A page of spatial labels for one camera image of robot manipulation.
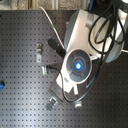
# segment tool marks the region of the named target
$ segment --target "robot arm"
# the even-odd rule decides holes
[[[105,56],[107,56],[104,60],[107,63],[119,57],[124,46],[124,40],[120,41],[124,38],[124,33],[122,31],[126,32],[128,26],[128,17],[127,13],[123,12],[122,10],[115,9],[115,11],[118,11],[118,16],[120,20],[118,20],[118,16],[115,16],[118,22],[114,19],[115,23],[113,24],[111,32],[109,32],[111,36],[107,37],[106,42],[104,41],[103,37],[105,37],[107,34],[108,27],[111,24],[110,20],[113,20],[111,19],[112,16],[108,17],[107,19],[100,17],[100,19],[96,23],[95,21],[98,19],[99,16],[95,14],[90,14],[87,11],[79,10],[71,16],[65,34],[64,45],[66,48],[66,55],[61,69],[64,91],[69,93],[71,89],[74,88],[74,94],[78,94],[77,85],[84,83],[90,76],[90,72],[92,70],[92,55],[93,57],[99,59],[103,59],[105,58]],[[96,37],[98,31],[101,28],[102,32],[98,35],[97,42],[102,42],[96,44],[94,38]],[[56,82],[62,88],[60,75],[58,76]]]

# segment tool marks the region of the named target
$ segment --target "white cable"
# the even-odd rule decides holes
[[[45,15],[47,16],[47,18],[48,18],[49,22],[50,22],[50,23],[51,23],[51,25],[52,25],[52,28],[53,28],[54,32],[56,33],[56,36],[57,36],[57,38],[58,38],[58,40],[59,40],[59,42],[60,42],[61,46],[64,48],[64,45],[63,45],[63,43],[62,43],[62,41],[61,41],[61,39],[60,39],[60,37],[59,37],[59,35],[58,35],[58,33],[57,33],[56,29],[55,29],[55,27],[54,27],[54,25],[53,25],[53,23],[52,23],[52,21],[51,21],[50,17],[48,16],[47,12],[44,10],[44,8],[43,8],[43,7],[41,7],[41,6],[40,6],[40,8],[44,11]]]
[[[127,50],[122,50],[122,52],[126,52],[126,53],[128,53],[128,51],[127,51]]]

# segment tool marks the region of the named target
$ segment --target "blue led light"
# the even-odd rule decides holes
[[[81,64],[80,63],[77,63],[76,64],[76,69],[80,69],[81,68]]]

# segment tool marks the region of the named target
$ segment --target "metal bracket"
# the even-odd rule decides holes
[[[36,62],[41,63],[42,61],[42,44],[37,43],[37,49],[36,49]]]
[[[50,112],[57,104],[57,99],[55,97],[51,97],[49,102],[46,104],[46,109]]]

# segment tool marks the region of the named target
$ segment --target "blue object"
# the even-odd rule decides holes
[[[76,64],[76,69],[80,69],[81,68],[81,64],[80,63],[77,63]]]
[[[90,0],[90,4],[89,4],[89,8],[88,8],[89,11],[92,10],[93,3],[94,3],[94,0]]]
[[[4,85],[0,84],[0,89],[3,88]]]

